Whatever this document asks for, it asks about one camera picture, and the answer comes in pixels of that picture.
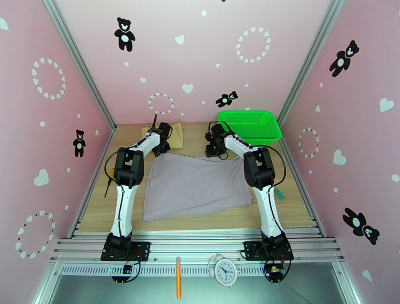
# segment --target wooden surface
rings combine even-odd
[[[146,125],[123,124],[119,125],[112,139],[107,152],[106,159],[120,147],[129,147],[142,138],[142,128]],[[207,123],[183,124],[183,148],[173,149],[168,153],[185,155],[190,157],[206,156],[205,134],[208,131]],[[282,155],[279,143],[271,145]],[[235,157],[229,151],[229,158]],[[272,151],[271,157],[276,171],[276,179],[281,180],[284,170],[282,161]],[[107,171],[111,174],[115,165],[115,156],[110,160]],[[145,178],[136,194],[133,208],[132,227],[134,231],[171,231],[171,230],[203,230],[203,229],[248,229],[261,228],[261,218],[257,200],[253,195],[252,205],[233,207],[218,213],[211,213],[201,216],[179,216],[168,219],[143,222],[145,191],[151,166],[155,160],[151,152],[144,159]],[[109,232],[114,222],[117,204],[117,186],[112,183],[106,193],[108,178],[104,173],[104,165],[96,182],[93,194],[90,198],[87,210],[82,220],[79,233],[100,233]],[[299,189],[293,178],[292,172],[288,169],[286,180],[278,186],[285,195],[285,199],[279,200],[275,196],[279,219],[283,227],[308,227],[314,223],[306,209]]]

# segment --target orange pencil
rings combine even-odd
[[[182,300],[181,258],[176,258],[176,299]]]

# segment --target green plastic basket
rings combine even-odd
[[[267,111],[223,111],[218,114],[220,122],[226,122],[244,141],[253,146],[268,146],[282,138],[274,114]]]

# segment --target gray cloth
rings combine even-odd
[[[144,199],[145,222],[199,216],[251,205],[243,161],[162,154],[151,167]]]

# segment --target alarm clock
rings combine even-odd
[[[216,264],[213,267],[208,267],[209,275],[213,279],[216,279],[220,285],[224,287],[232,287],[238,279],[238,270],[235,264],[230,259],[218,254],[210,259],[208,265],[210,265],[210,262],[214,259]]]

